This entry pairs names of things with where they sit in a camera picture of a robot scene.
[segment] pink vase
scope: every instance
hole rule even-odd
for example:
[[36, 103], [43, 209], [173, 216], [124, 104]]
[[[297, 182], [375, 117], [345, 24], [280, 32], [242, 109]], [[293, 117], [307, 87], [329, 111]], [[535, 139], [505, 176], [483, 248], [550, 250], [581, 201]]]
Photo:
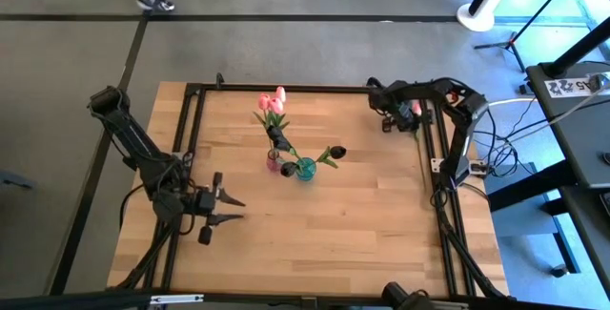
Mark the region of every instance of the pink vase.
[[271, 149], [267, 152], [267, 168], [272, 172], [279, 172], [282, 168], [284, 160], [279, 156], [279, 152], [275, 149]]

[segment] black desk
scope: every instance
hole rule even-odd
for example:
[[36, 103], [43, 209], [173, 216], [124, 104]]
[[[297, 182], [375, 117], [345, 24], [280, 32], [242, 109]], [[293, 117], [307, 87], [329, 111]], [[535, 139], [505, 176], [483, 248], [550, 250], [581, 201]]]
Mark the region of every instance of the black desk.
[[[579, 63], [565, 78], [585, 77], [588, 73], [610, 72], [610, 66]], [[545, 81], [552, 80], [538, 66], [527, 68], [531, 88], [547, 118], [554, 118], [580, 103], [583, 97], [553, 98]], [[599, 95], [588, 104], [610, 99]], [[610, 103], [576, 111], [551, 126], [565, 159], [532, 176], [506, 186], [493, 194], [496, 211], [522, 202], [533, 196], [559, 189], [561, 198], [546, 202], [544, 210], [552, 215], [569, 213], [582, 243], [610, 298], [610, 217], [601, 208], [599, 194], [610, 192], [610, 165], [603, 162], [601, 153], [610, 152]], [[558, 241], [568, 270], [569, 247]]]

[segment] gray floor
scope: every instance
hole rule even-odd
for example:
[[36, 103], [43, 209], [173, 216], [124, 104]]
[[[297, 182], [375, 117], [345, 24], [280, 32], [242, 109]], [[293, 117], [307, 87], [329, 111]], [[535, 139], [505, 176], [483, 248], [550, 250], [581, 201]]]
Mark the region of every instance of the gray floor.
[[[175, 1], [180, 12], [195, 14], [453, 15], [459, 5], [471, 0]], [[541, 1], [503, 0], [498, 13], [528, 15]], [[574, 0], [558, 2], [545, 15], [580, 15]], [[137, 10], [132, 0], [0, 0], [0, 13], [11, 12]], [[36, 190], [29, 192], [0, 188], [2, 298], [39, 295], [45, 290], [101, 133], [85, 106], [91, 94], [118, 83], [135, 27], [135, 23], [0, 22], [0, 123], [4, 129], [0, 134], [0, 169], [38, 183]], [[510, 31], [518, 29], [497, 26], [474, 33], [456, 23], [150, 23], [129, 87], [132, 113], [142, 124], [148, 122], [160, 81], [211, 82], [216, 72], [222, 72], [228, 82], [344, 85], [362, 84], [371, 75], [385, 82], [398, 78], [425, 81], [447, 75], [468, 82], [490, 100], [510, 98], [523, 79], [514, 57], [500, 49], [474, 51], [472, 47], [503, 41]], [[519, 40], [519, 51], [527, 65], [552, 60], [587, 32], [584, 27], [533, 27]], [[600, 60], [601, 56], [594, 52], [590, 59]], [[501, 133], [510, 131], [525, 106], [494, 108]], [[539, 118], [542, 114], [535, 105], [524, 123]], [[489, 130], [489, 123], [484, 121], [481, 128]], [[543, 158], [535, 158], [539, 147], [544, 147]], [[535, 161], [539, 168], [561, 157], [548, 130], [518, 143], [518, 148], [524, 161]], [[106, 285], [118, 235], [118, 207], [132, 180], [133, 172], [111, 150], [74, 263], [69, 292], [100, 290]], [[580, 241], [571, 230], [578, 246]], [[548, 276], [528, 272], [521, 266], [525, 263], [519, 265], [523, 257], [510, 253], [510, 243], [502, 251], [504, 263], [511, 271], [523, 271], [521, 280], [508, 275], [512, 294], [523, 300], [575, 305], [566, 300], [568, 296], [555, 297], [547, 291], [540, 296], [536, 290], [518, 287], [523, 283], [548, 284]], [[535, 251], [548, 246], [543, 240], [530, 243]], [[581, 244], [577, 254], [586, 266], [588, 257]], [[574, 286], [564, 279], [565, 285], [558, 289], [578, 297], [572, 301], [579, 306], [606, 304], [597, 277], [590, 268], [584, 270], [582, 277], [590, 279], [593, 286], [580, 285], [578, 292], [570, 293]]]

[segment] wooden tabletop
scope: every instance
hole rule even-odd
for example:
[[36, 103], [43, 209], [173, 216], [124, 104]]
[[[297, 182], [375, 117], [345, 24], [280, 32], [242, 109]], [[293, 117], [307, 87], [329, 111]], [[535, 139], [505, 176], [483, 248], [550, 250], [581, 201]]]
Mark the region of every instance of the wooden tabletop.
[[[162, 151], [172, 148], [185, 85], [160, 84], [148, 133]], [[327, 146], [348, 149], [337, 170], [318, 165], [314, 179], [303, 182], [266, 167], [269, 141], [252, 114], [258, 96], [206, 93], [192, 177], [205, 185], [214, 172], [222, 172], [227, 192], [247, 207], [218, 207], [220, 213], [245, 218], [214, 229], [209, 246], [197, 243], [204, 219], [196, 220], [193, 232], [180, 238], [172, 289], [378, 297], [387, 282], [398, 281], [408, 292], [423, 288], [435, 297], [446, 296], [421, 131], [418, 138], [383, 133], [381, 117], [369, 109], [365, 94], [288, 93], [285, 120], [291, 124], [284, 133], [301, 156], [315, 159]], [[453, 126], [447, 124], [451, 134]], [[438, 141], [436, 148], [439, 154]], [[483, 188], [479, 179], [468, 182]], [[507, 292], [486, 200], [467, 189], [460, 189], [459, 197], [471, 254], [495, 286]], [[109, 285], [124, 279], [142, 258], [155, 220], [144, 192], [135, 194]], [[183, 230], [189, 222], [185, 217]], [[160, 257], [155, 285], [160, 284], [165, 251]], [[458, 262], [454, 252], [463, 292]]]

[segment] sticker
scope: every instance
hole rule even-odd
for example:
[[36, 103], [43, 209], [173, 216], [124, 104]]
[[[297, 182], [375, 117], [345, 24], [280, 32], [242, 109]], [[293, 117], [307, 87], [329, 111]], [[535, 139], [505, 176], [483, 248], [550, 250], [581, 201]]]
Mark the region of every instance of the sticker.
[[[594, 93], [594, 91], [591, 91], [588, 77], [549, 80], [544, 81], [544, 84], [552, 98], [589, 96]], [[599, 95], [609, 94], [610, 90], [606, 90]]]

